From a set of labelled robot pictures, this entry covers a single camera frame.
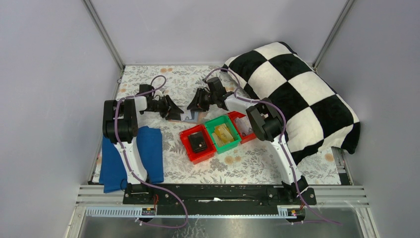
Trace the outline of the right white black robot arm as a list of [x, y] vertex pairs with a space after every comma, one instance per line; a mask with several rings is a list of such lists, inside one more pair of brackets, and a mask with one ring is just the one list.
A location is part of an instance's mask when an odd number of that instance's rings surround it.
[[303, 180], [304, 187], [299, 188], [298, 181], [303, 177], [286, 144], [286, 119], [282, 111], [268, 98], [248, 99], [238, 96], [235, 91], [226, 91], [218, 77], [208, 79], [206, 84], [207, 88], [196, 90], [187, 109], [206, 112], [211, 105], [217, 105], [226, 111], [236, 111], [246, 115], [257, 139], [270, 142], [276, 152], [276, 162], [280, 168], [283, 187], [294, 196], [299, 196], [300, 192], [308, 187], [308, 184]]

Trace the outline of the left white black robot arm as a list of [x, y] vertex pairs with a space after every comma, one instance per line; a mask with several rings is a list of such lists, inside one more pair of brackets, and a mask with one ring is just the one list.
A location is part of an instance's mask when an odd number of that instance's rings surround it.
[[134, 96], [104, 102], [103, 136], [118, 152], [128, 185], [150, 184], [137, 139], [138, 115], [144, 112], [158, 113], [163, 119], [172, 119], [184, 113], [170, 96], [150, 84], [141, 84]]

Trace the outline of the white silver credit card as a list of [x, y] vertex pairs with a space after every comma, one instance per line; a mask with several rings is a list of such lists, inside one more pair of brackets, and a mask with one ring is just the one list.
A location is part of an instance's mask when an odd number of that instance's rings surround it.
[[196, 119], [196, 113], [192, 112], [190, 110], [187, 110], [183, 116], [182, 116], [182, 120], [183, 121], [194, 121]]

